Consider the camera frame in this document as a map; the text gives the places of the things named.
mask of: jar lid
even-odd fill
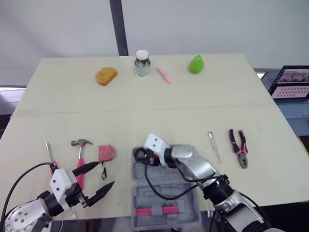
[[[135,56],[139,60],[146,60],[146,59],[148,59],[149,53],[146,50],[138,50],[136,52]]]

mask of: hammer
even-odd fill
[[[85,144],[92,144],[90,141],[86,140],[86,139],[79,139],[77,141],[71,141],[71,145],[72,146],[79,146],[79,158],[78,158],[78,163],[77,163],[77,168],[80,166],[84,165],[84,146]],[[79,186],[81,187],[81,189],[83,189],[84,186],[84,174],[80,174],[76,177],[77,182],[79,184]]]

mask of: green pear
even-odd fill
[[[203,67],[204,61],[201,55],[195,56],[189,65],[189,69],[192,73],[199,73],[202,71]]]

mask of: laptop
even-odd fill
[[[309,135],[309,66],[284,66],[268,91],[289,123]]]

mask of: robotic arm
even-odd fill
[[[36,200],[21,204],[8,213],[5,220],[6,232],[41,232],[48,223],[63,211],[80,203],[85,208],[92,206],[105,196],[114,181],[100,188],[92,198],[84,196],[76,176],[85,174],[100,162],[85,164],[73,171],[56,169],[50,181],[53,193],[43,192]]]
[[[154,134],[149,134],[143,146],[158,156],[161,165],[170,168],[186,168],[193,180],[202,189],[204,198],[210,199],[215,210],[224,218],[225,224],[237,232],[280,232],[278,229],[268,229],[269,225],[263,217],[232,189],[227,177],[218,171],[191,145],[175,145],[170,147]],[[199,181],[209,177],[218,177]]]

